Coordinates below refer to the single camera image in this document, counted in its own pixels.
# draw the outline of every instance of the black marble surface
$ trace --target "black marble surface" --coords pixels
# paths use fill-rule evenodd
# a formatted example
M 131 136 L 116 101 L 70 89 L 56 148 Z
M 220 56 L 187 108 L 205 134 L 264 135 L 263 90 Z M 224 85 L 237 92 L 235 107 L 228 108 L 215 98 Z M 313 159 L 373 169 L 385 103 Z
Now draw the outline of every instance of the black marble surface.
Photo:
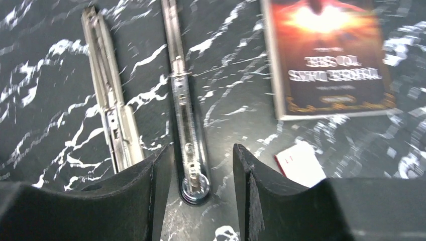
M 204 206 L 189 207 L 172 182 L 163 241 L 239 240 L 234 143 L 277 171 L 273 155 L 306 140 L 330 177 L 423 175 L 426 2 L 375 1 L 403 113 L 298 122 L 274 117 L 259 1 L 179 2 L 213 195 Z M 145 154 L 171 142 L 159 0 L 0 0 L 0 180 L 67 191 L 113 175 L 80 22 L 89 4 L 112 28 L 125 101 L 135 110 Z

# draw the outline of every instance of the silver metal rail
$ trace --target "silver metal rail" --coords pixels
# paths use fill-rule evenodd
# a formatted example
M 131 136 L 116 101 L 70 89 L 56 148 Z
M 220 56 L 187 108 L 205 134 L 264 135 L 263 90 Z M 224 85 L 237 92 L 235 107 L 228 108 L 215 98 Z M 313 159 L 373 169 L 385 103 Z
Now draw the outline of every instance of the silver metal rail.
M 172 73 L 170 75 L 179 144 L 182 153 L 180 160 L 184 169 L 182 180 L 183 197 L 192 204 L 205 198 L 210 190 L 210 182 L 205 175 L 203 140 L 196 133 L 188 73 L 185 67 L 180 25 L 175 0 L 161 0 L 166 28 Z
M 144 159 L 133 109 L 124 103 L 123 90 L 110 32 L 94 7 L 85 8 L 81 21 L 89 45 L 90 68 L 114 172 Z

